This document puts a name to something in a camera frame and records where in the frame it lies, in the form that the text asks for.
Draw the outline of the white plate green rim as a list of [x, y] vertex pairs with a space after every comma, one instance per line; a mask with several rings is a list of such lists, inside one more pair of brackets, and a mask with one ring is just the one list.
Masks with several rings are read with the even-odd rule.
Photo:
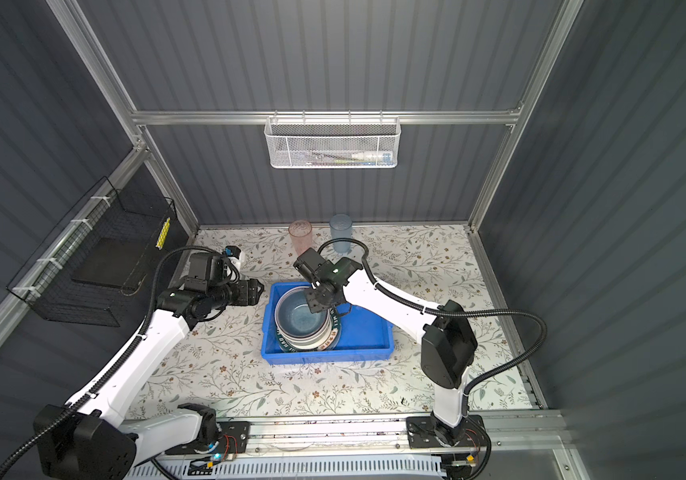
[[286, 335], [279, 326], [277, 326], [276, 336], [284, 352], [295, 353], [333, 349], [342, 336], [340, 315], [335, 309], [330, 309], [320, 331], [312, 334], [308, 339], [299, 339]]

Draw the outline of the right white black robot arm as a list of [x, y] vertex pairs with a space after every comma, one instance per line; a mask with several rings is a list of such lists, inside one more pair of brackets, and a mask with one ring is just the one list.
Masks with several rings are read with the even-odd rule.
[[457, 445], [468, 413], [467, 370], [478, 348], [462, 306], [409, 295], [375, 276], [364, 260], [343, 257], [332, 262], [313, 248], [296, 259], [294, 268], [310, 283], [306, 301], [313, 313], [350, 304], [381, 317], [419, 344], [421, 370], [434, 385], [434, 435], [443, 445]]

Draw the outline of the blue plastic bin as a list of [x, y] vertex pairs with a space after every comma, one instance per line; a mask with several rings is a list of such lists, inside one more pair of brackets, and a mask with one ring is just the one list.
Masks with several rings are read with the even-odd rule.
[[374, 313], [354, 307], [342, 318], [342, 329], [332, 349], [285, 352], [282, 349], [274, 314], [280, 297], [292, 288], [305, 288], [305, 282], [277, 282], [269, 289], [268, 305], [262, 325], [262, 357], [271, 365], [300, 365], [330, 362], [387, 360], [394, 352], [392, 325]]

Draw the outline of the dark blue ceramic bowl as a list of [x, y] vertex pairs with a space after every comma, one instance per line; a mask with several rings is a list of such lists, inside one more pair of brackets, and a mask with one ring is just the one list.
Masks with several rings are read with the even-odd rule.
[[316, 334], [327, 321], [326, 313], [310, 310], [305, 295], [307, 290], [307, 287], [297, 287], [279, 299], [274, 319], [283, 335], [307, 338]]

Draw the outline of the green ceramic bowl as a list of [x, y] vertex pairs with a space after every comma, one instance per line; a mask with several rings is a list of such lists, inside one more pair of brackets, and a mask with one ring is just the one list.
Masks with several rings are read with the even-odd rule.
[[325, 350], [331, 345], [335, 331], [321, 332], [304, 338], [288, 336], [283, 332], [278, 332], [276, 336], [284, 352], [317, 351]]

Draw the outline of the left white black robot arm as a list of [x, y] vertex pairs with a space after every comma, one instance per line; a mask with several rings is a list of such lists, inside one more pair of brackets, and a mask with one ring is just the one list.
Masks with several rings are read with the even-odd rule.
[[127, 414], [162, 361], [197, 325], [229, 307], [255, 306], [265, 286], [244, 278], [244, 254], [189, 247], [189, 272], [171, 288], [153, 286], [148, 311], [127, 343], [64, 406], [46, 406], [34, 431], [43, 473], [56, 479], [122, 479], [130, 470], [178, 446], [222, 459], [227, 454], [217, 413], [183, 403], [162, 417]]

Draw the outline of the pink ceramic bowl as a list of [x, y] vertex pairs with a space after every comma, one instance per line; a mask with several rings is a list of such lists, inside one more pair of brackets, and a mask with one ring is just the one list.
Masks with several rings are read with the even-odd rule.
[[277, 332], [288, 342], [294, 342], [298, 349], [317, 344], [325, 333], [332, 329], [330, 314], [324, 310], [312, 312], [307, 302], [309, 287], [296, 287], [279, 299], [274, 320]]

